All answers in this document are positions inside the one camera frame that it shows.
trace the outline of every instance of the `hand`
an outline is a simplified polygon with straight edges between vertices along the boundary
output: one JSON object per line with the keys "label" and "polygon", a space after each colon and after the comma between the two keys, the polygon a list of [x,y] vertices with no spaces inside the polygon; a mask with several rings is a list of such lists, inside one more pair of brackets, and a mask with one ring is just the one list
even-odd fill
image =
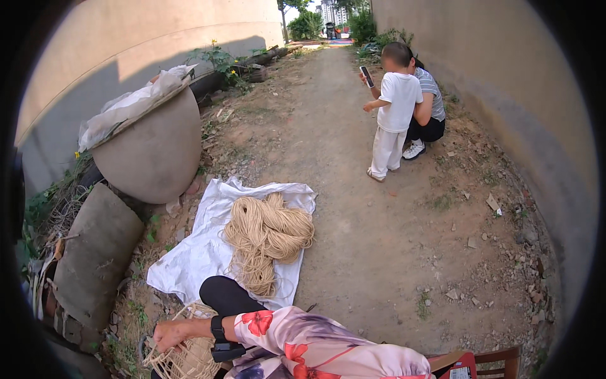
{"label": "hand", "polygon": [[363,73],[360,73],[359,76],[360,76],[360,79],[362,80],[362,83],[366,84],[366,76],[364,76]]}
{"label": "hand", "polygon": [[362,109],[364,109],[365,112],[370,113],[373,109],[375,109],[375,107],[373,107],[373,105],[371,103],[372,103],[372,101],[367,102],[366,104],[364,104]]}
{"label": "hand", "polygon": [[187,326],[185,320],[159,322],[153,333],[153,340],[156,342],[158,352],[163,353],[174,346],[175,351],[180,353],[179,344],[189,338]]}

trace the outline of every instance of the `white sneaker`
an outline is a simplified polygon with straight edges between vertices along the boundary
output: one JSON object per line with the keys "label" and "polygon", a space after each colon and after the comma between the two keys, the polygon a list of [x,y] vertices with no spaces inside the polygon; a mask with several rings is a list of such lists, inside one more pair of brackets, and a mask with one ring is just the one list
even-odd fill
{"label": "white sneaker", "polygon": [[416,159],[419,155],[423,154],[424,152],[425,152],[425,143],[423,141],[421,141],[420,145],[411,143],[410,147],[407,148],[406,150],[404,150],[404,153],[402,154],[402,158],[406,159],[407,161],[411,161],[413,159]]}

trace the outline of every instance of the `white tarp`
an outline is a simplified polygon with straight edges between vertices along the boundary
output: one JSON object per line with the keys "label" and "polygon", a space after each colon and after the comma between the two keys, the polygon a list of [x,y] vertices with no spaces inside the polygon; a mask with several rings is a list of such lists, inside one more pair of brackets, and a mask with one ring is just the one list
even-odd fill
{"label": "white tarp", "polygon": [[[243,187],[234,176],[227,182],[213,179],[202,196],[191,235],[155,262],[147,272],[147,284],[165,293],[175,293],[184,304],[200,299],[198,291],[205,279],[225,275],[233,247],[225,240],[223,228],[230,220],[233,202],[250,196],[263,199],[272,192],[280,192],[287,207],[300,207],[309,213],[316,208],[314,191],[302,183],[270,183],[257,188]],[[293,304],[303,262],[303,249],[297,262],[276,264],[276,295],[259,300],[267,309],[280,309]]]}
{"label": "white tarp", "polygon": [[159,98],[177,89],[182,84],[181,78],[196,66],[179,65],[168,71],[161,70],[153,84],[147,82],[145,87],[105,103],[100,114],[80,124],[78,151],[93,147],[109,135],[115,124],[139,116]]}

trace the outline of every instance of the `striped shirt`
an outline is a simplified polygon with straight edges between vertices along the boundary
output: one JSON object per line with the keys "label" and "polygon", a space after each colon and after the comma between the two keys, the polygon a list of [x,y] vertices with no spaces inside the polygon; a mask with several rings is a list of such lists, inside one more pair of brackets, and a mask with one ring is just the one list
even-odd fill
{"label": "striped shirt", "polygon": [[415,70],[415,77],[419,80],[419,83],[421,83],[421,92],[430,92],[435,95],[431,105],[431,117],[438,121],[444,120],[446,118],[446,112],[444,112],[442,94],[440,93],[438,84],[433,79],[433,76],[424,69],[417,67]]}

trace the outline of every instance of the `person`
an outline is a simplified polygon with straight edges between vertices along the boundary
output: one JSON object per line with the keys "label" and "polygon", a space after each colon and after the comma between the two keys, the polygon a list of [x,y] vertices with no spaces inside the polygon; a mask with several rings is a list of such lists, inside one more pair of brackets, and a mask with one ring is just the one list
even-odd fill
{"label": "person", "polygon": [[[206,279],[200,297],[224,316],[228,341],[256,346],[233,360],[225,378],[431,377],[429,362],[413,349],[376,344],[294,306],[267,310],[230,278]],[[165,352],[188,338],[212,336],[210,319],[192,319],[158,323],[153,339]]]}
{"label": "person", "polygon": [[[400,168],[402,148],[415,105],[423,101],[419,80],[408,73],[412,55],[401,42],[391,42],[381,52],[381,65],[387,71],[381,89],[370,89],[374,101],[364,105],[366,112],[379,108],[377,131],[373,144],[373,161],[367,175],[383,182],[387,170]],[[362,82],[366,77],[360,73]]]}
{"label": "person", "polygon": [[424,70],[423,64],[414,58],[409,46],[406,46],[411,56],[407,73],[414,75],[421,83],[423,102],[417,104],[410,120],[407,142],[410,146],[402,153],[407,161],[416,159],[425,153],[425,143],[434,142],[442,138],[445,129],[446,112],[438,84],[433,76]]}

